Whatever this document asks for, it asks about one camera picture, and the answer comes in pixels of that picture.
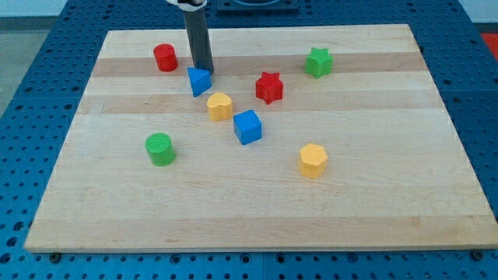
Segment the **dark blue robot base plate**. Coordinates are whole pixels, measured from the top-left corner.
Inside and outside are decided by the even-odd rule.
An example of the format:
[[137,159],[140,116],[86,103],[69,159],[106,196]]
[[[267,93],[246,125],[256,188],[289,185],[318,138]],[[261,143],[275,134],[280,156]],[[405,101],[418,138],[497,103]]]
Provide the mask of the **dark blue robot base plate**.
[[213,0],[218,12],[295,12],[300,0]]

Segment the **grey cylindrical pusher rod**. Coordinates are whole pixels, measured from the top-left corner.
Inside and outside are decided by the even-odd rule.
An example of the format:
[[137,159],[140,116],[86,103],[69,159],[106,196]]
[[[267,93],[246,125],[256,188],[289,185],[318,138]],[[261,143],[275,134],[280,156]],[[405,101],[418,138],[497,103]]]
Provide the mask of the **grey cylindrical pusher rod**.
[[184,12],[184,22],[194,66],[212,75],[214,64],[205,10],[201,8],[194,12]]

